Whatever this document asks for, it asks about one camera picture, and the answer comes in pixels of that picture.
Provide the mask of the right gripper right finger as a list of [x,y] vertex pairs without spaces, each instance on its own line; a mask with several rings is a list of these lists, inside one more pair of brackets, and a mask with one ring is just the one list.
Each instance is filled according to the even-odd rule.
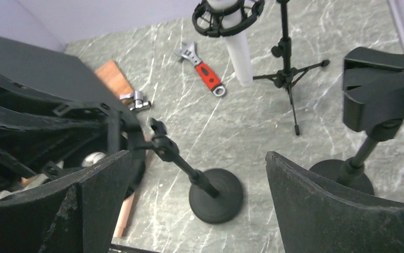
[[375,197],[269,151],[266,172],[286,252],[404,252],[404,203]]

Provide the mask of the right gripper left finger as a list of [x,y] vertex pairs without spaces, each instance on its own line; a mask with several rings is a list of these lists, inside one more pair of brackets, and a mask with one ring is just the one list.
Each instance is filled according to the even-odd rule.
[[0,201],[0,252],[108,252],[128,188],[131,155]]

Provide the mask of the black shock mount desk stand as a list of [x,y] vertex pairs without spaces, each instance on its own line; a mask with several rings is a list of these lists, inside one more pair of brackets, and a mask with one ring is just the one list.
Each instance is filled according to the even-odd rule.
[[151,150],[188,175],[189,205],[198,219],[209,224],[234,219],[244,202],[240,180],[225,169],[194,169],[162,122],[152,119],[151,128],[152,140],[146,141],[137,119],[121,104],[63,99],[0,74],[0,191],[22,190],[22,178],[44,174],[53,181],[89,167],[99,159],[86,151],[92,148],[103,157],[132,152],[131,195],[144,174],[145,152]]

